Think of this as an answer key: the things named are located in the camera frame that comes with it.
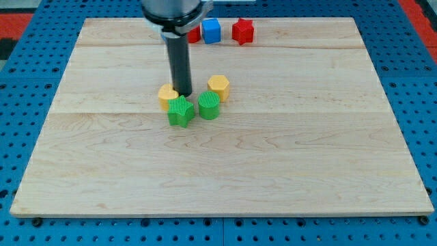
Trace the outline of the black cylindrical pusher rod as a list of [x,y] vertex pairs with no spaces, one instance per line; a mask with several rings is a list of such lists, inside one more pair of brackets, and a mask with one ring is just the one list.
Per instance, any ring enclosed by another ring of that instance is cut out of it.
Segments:
[[167,38],[166,45],[173,88],[179,95],[190,96],[193,88],[188,37]]

